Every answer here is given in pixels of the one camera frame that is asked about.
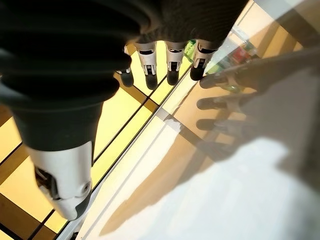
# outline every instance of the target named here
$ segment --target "black fingertip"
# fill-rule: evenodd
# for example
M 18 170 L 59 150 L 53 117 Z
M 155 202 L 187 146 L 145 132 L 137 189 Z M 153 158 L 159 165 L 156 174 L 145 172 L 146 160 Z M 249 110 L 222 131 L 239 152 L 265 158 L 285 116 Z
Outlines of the black fingertip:
M 169 71 L 166 74 L 166 79 L 168 84 L 174 86 L 178 83 L 179 80 L 179 72 L 178 71 Z
M 145 82 L 146 82 L 146 86 L 148 87 L 148 89 L 150 90 L 155 90 L 158 87 L 158 80 L 157 80 L 157 75 L 145 75 Z
M 190 77 L 193 81 L 199 81 L 200 79 L 202 79 L 204 73 L 204 68 L 195 68 L 194 66 L 192 66 L 190 70 Z
M 121 76 L 122 83 L 125 87 L 130 88 L 134 85 L 134 76 L 132 72 L 123 71 Z

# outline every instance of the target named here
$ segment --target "dark floor line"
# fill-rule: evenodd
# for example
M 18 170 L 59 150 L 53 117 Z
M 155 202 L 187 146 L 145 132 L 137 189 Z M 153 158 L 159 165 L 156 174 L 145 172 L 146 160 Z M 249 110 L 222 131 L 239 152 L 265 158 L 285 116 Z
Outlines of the dark floor line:
M 15 234 L 9 228 L 7 228 L 5 225 L 3 225 L 1 222 L 0 222 L 0 230 L 14 240 L 23 240 L 21 237 L 19 237 L 17 234 Z
M 36 229 L 31 233 L 31 235 L 28 237 L 28 240 L 32 240 L 37 233 L 40 231 L 40 229 L 45 225 L 45 223 L 48 221 L 48 219 L 51 217 L 51 215 L 55 212 L 54 209 L 49 212 L 49 214 L 43 219 L 43 221 L 36 227 Z

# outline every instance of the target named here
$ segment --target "hand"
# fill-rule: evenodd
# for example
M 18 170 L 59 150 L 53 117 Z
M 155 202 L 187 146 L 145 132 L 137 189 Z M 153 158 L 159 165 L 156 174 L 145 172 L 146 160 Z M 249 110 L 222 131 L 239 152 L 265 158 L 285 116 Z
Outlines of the hand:
M 305 180 L 310 176 L 318 176 L 320 169 L 315 166 L 319 165 L 319 160 L 308 154 L 310 146 L 314 144 L 310 145 L 310 134 L 318 129 L 314 125 L 314 117 L 318 111 L 320 87 L 319 56 L 320 48 L 315 47 L 254 60 L 204 77 L 200 86 L 205 89 L 233 83 L 251 88 L 254 92 L 198 100 L 197 107 L 201 110 L 222 109 L 230 113 L 242 113 L 245 120 L 200 119 L 196 126 L 201 130 L 234 137 L 231 144 L 212 143 L 227 153 L 224 159 L 250 141 L 268 138 L 288 149 L 289 154 L 280 164 L 281 168 L 289 172 L 301 172 Z M 210 136 L 212 134 L 208 134 L 205 141 L 214 141 Z M 320 185 L 315 185 L 318 181 L 315 179 L 318 178 L 306 181 L 318 188 Z

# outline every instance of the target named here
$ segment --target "finger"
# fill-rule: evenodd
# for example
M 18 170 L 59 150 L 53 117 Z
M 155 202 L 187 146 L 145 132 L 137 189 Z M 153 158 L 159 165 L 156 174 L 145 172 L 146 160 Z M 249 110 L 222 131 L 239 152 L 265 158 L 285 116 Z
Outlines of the finger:
M 207 97 L 202 98 L 196 102 L 196 106 L 200 110 L 208 110 L 208 109 L 227 109 L 227 103 L 221 97 Z
M 196 106 L 201 110 L 227 109 L 229 112 L 244 113 L 242 106 L 254 98 L 254 93 L 240 93 L 217 97 L 202 98 L 197 101 Z
M 127 46 L 124 46 L 123 49 L 124 53 L 129 55 Z M 120 74 L 121 81 L 123 85 L 127 88 L 130 88 L 134 85 L 134 76 L 131 72 L 131 68 L 123 69 L 123 70 L 118 70 L 116 71 L 118 74 Z
M 156 42 L 135 43 L 134 46 L 144 71 L 146 86 L 155 90 L 158 86 Z
M 166 41 L 166 79 L 169 85 L 174 86 L 179 80 L 179 70 L 184 57 L 187 42 Z
M 198 39 L 194 47 L 193 64 L 190 70 L 190 77 L 194 81 L 202 79 L 205 68 L 212 55 L 216 51 L 216 44 L 210 41 Z

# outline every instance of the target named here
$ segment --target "green bottle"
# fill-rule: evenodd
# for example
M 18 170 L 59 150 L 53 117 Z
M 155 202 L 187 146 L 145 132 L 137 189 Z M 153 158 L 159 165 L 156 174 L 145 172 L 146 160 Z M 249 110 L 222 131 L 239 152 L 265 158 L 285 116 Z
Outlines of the green bottle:
M 194 59 L 195 45 L 196 40 L 192 39 L 187 43 L 184 49 L 184 56 L 190 61 L 190 63 L 192 63 Z

